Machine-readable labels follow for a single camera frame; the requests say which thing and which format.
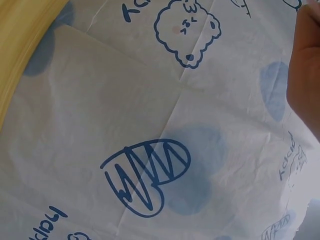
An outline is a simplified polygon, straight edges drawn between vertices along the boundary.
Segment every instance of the cartoon sheep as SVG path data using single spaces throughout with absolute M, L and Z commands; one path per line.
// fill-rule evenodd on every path
M 156 39 L 184 68 L 196 69 L 221 34 L 218 19 L 197 0 L 171 0 L 154 23 Z

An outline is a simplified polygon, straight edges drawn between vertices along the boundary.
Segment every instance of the blue circle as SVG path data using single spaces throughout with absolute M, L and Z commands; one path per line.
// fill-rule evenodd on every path
M 260 90 L 265 108 L 280 122 L 286 110 L 288 65 L 275 61 L 260 70 Z
M 55 29 L 63 24 L 71 26 L 75 19 L 74 16 L 73 4 L 69 1 L 39 42 L 25 67 L 23 75 L 34 77 L 45 71 L 50 65 L 55 52 Z
M 56 17 L 55 22 L 72 26 L 75 21 L 75 9 L 71 1 L 68 1 L 62 11 Z
M 212 198 L 212 184 L 205 176 L 189 169 L 184 176 L 162 186 L 166 205 L 176 214 L 199 213 Z
M 53 26 L 50 26 L 27 63 L 23 75 L 33 77 L 45 71 L 51 63 L 54 51 L 55 32 Z
M 164 132 L 163 137 L 184 144 L 191 157 L 190 167 L 183 176 L 161 186 L 165 204 L 182 216 L 197 214 L 212 199 L 214 186 L 210 176 L 226 162 L 226 142 L 219 130 L 202 123 Z
M 163 135 L 186 146 L 191 155 L 190 168 L 199 175 L 216 174 L 226 163 L 226 141 L 221 132 L 212 126 L 194 123 L 164 132 Z

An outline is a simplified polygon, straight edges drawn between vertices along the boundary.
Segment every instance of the cartoon animal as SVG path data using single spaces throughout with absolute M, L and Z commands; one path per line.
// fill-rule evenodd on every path
M 184 68 L 196 69 L 221 34 L 218 19 L 197 0 L 171 0 L 153 25 L 156 39 Z
M 301 0 L 282 0 L 285 4 L 287 4 L 289 7 L 295 9 L 296 11 L 299 10 L 302 6 Z
M 298 153 L 293 157 L 293 160 L 290 166 L 290 173 L 289 173 L 289 179 L 288 179 L 288 184 L 290 188 L 293 188 L 295 186 L 295 183 L 299 178 L 300 172 L 304 164 L 306 163 L 307 163 L 307 157 L 302 147 L 299 145 Z

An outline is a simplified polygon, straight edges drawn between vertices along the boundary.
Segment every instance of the yellow surface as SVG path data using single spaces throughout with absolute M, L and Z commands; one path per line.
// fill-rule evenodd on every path
M 41 38 L 68 0 L 0 0 L 0 130 Z

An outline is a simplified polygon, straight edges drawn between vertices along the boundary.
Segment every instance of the tissue paper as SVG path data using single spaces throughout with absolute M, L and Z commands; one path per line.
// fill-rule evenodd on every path
M 288 4 L 70 1 L 0 132 L 2 236 L 293 239 L 319 143 L 286 101 Z

